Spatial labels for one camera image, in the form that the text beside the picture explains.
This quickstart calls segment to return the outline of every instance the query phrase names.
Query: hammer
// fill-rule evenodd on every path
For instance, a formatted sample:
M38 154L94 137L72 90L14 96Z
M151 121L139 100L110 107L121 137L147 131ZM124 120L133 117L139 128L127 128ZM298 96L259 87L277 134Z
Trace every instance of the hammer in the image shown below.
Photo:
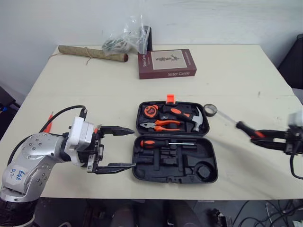
M199 132L199 127L200 125L203 123L203 116L201 111L199 110L199 108L197 107L197 110L199 112L199 115L193 115L193 114L188 114L188 113L184 113L181 110L177 109L177 108L172 108L169 106L163 106L163 112L164 113L172 113L173 115L177 116L180 119L183 119L185 121L190 121L190 122L194 122L195 126L193 128L193 131L197 131Z

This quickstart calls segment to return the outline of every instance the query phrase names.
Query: table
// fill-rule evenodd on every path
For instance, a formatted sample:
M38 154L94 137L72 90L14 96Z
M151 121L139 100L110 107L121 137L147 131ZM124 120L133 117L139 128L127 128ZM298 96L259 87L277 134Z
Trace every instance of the table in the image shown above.
M0 142L0 173L15 145L37 133L51 111L85 105L87 121L135 130L144 101L176 99L215 104L235 120L255 129L285 130L287 116L302 108L291 88L258 45L159 45L154 50L189 48L197 66L194 77L138 79L137 56L128 62L71 55L50 58ZM53 133L68 131L79 110L53 122ZM292 177L289 156L249 142L246 134L216 115L206 135L215 150L219 177L215 183L186 185L136 179L131 170L95 175L71 163L56 164L42 196L64 198L261 200L303 197L303 181ZM139 136L107 135L103 165L131 162Z

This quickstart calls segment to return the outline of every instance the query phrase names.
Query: book cover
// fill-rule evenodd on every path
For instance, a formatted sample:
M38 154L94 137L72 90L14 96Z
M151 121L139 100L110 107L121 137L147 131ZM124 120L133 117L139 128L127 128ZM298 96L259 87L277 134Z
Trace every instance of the book cover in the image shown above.
M138 54L140 79L194 76L196 66L189 49Z

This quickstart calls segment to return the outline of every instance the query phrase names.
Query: white wall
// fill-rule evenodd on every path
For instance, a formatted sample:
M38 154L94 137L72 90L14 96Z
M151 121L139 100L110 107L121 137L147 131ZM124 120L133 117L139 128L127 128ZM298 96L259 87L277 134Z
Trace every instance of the white wall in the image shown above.
M303 32L302 0L143 5L153 44L261 44L276 66ZM0 0L0 85L22 102L56 45L102 44L130 9L127 0Z

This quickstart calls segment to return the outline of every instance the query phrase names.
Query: clear plastic bag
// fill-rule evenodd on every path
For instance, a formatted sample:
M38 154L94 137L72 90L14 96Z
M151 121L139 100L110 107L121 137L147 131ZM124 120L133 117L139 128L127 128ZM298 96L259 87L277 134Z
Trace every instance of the clear plastic bag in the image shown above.
M131 47L139 53L147 53L149 26L143 25L142 15L130 16L124 26L124 31L118 36L111 34L102 45L106 55L128 53Z

